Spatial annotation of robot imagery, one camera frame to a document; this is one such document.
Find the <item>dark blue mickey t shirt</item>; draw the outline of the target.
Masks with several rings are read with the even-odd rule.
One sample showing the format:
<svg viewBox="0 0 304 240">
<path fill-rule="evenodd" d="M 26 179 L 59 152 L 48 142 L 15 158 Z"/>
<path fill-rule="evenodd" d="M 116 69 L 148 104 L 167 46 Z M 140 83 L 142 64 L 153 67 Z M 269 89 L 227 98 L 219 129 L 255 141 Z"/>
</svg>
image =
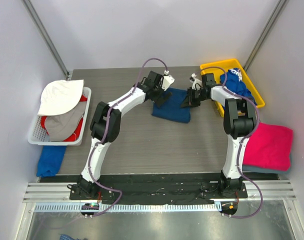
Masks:
<svg viewBox="0 0 304 240">
<path fill-rule="evenodd" d="M 160 107 L 155 103 L 153 104 L 151 115 L 173 122 L 189 123 L 191 120 L 190 107 L 181 107 L 188 95 L 188 91 L 170 87 L 165 92 L 165 95 L 169 93 L 171 93 L 171 96 Z"/>
</svg>

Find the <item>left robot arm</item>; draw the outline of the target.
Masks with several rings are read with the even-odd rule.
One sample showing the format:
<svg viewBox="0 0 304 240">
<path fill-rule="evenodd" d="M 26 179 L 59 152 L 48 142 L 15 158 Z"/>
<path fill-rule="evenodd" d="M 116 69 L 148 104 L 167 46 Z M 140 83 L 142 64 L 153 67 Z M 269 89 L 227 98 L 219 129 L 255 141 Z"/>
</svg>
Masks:
<svg viewBox="0 0 304 240">
<path fill-rule="evenodd" d="M 70 189 L 71 200 L 92 200 L 97 198 L 103 188 L 97 181 L 101 177 L 102 165 L 106 153 L 114 142 L 121 128 L 122 117 L 136 106 L 150 100 L 158 107 L 163 105 L 171 93 L 166 90 L 175 79 L 165 70 L 163 74 L 150 71 L 142 81 L 124 95 L 109 103 L 99 102 L 90 123 L 91 147 L 86 165 L 75 184 L 67 186 Z"/>
</svg>

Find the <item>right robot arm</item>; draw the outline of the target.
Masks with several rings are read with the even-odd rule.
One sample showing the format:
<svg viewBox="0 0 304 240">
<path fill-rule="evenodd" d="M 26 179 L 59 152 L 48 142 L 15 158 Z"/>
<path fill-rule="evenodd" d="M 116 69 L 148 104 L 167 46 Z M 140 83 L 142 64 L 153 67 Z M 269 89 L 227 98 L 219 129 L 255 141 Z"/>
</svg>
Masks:
<svg viewBox="0 0 304 240">
<path fill-rule="evenodd" d="M 203 75 L 201 80 L 193 73 L 189 80 L 191 87 L 187 89 L 181 108 L 195 108 L 205 100 L 216 101 L 224 107 L 223 129 L 228 144 L 217 190 L 222 197 L 228 198 L 242 190 L 242 165 L 250 134 L 258 125 L 257 108 L 251 100 L 216 83 L 212 73 Z"/>
</svg>

